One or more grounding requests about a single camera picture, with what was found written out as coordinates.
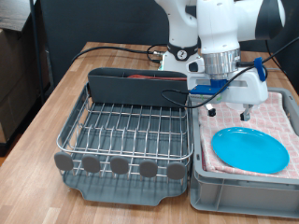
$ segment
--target cardboard box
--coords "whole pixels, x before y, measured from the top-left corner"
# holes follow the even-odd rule
[[[37,21],[44,87],[49,83],[46,35]],[[35,42],[31,22],[21,33],[0,29],[0,144],[21,124],[39,95]]]

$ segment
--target gray plastic tray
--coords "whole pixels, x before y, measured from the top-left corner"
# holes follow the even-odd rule
[[[283,107],[292,127],[299,134],[299,109],[289,91],[269,88],[283,96]],[[198,112],[192,112],[193,172],[191,204],[197,210],[299,218],[299,180],[206,172],[202,167],[202,149]]]

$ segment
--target blue plate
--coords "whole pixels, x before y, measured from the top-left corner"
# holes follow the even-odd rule
[[[248,128],[228,128],[217,132],[212,146],[225,163],[246,171],[274,174],[290,161],[287,149],[266,133]]]

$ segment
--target blue gripper part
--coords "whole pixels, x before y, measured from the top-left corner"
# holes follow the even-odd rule
[[[261,82],[265,82],[265,74],[263,71],[263,59],[262,57],[254,59],[254,66],[258,70]]]

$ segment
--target metal wire rack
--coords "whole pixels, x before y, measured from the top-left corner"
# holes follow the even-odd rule
[[[71,155],[74,175],[95,175],[84,169],[82,158],[85,155],[97,157],[100,177],[107,174],[117,177],[110,166],[113,157],[127,160],[127,179],[139,175],[142,180],[140,162],[154,161],[158,167],[154,180],[164,178],[167,183],[170,163],[189,164],[192,151],[188,147],[185,109],[96,104],[87,97],[78,110],[67,137],[63,141],[60,134],[57,139],[61,151]]]

